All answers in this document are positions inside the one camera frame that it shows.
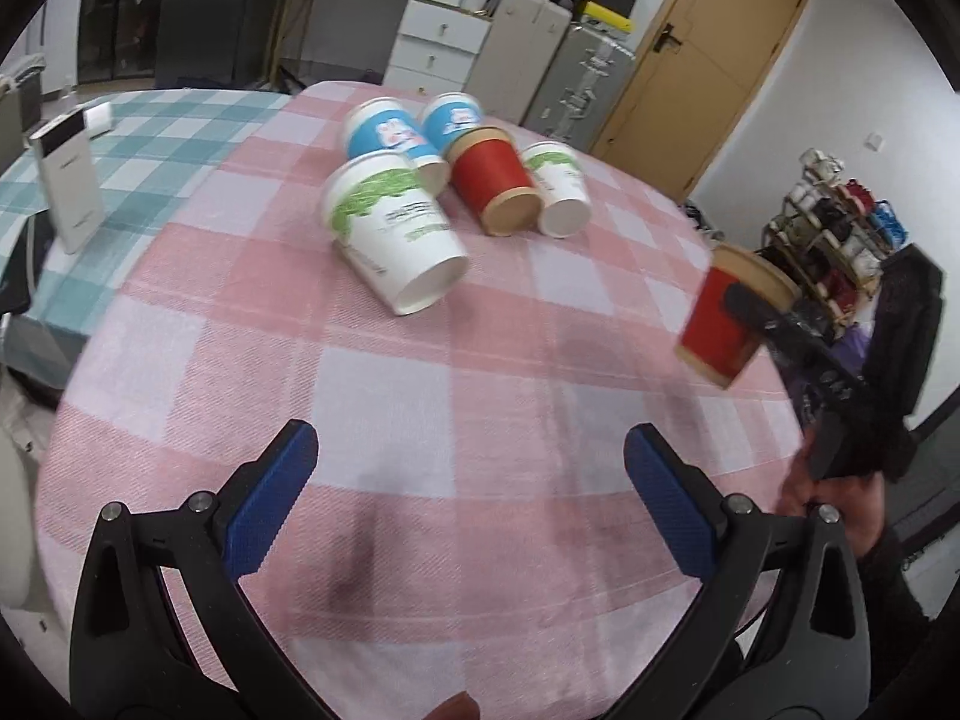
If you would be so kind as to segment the person's left hand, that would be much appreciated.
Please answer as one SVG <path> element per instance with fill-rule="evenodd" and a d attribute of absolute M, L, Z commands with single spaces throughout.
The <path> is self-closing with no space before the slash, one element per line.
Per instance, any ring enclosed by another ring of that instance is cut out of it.
<path fill-rule="evenodd" d="M 425 720 L 480 720 L 480 707 L 466 691 L 449 697 L 428 713 Z"/>

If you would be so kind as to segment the person's right hand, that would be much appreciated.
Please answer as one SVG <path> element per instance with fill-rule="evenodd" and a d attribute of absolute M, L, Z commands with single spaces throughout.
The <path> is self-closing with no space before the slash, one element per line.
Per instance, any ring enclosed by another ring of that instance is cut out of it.
<path fill-rule="evenodd" d="M 809 473 L 809 457 L 815 429 L 807 427 L 802 445 L 789 465 L 788 476 L 779 488 L 775 512 L 800 517 L 809 507 L 831 505 L 841 515 L 844 533 L 857 559 L 878 543 L 885 530 L 885 479 L 871 476 L 827 478 L 815 481 Z"/>

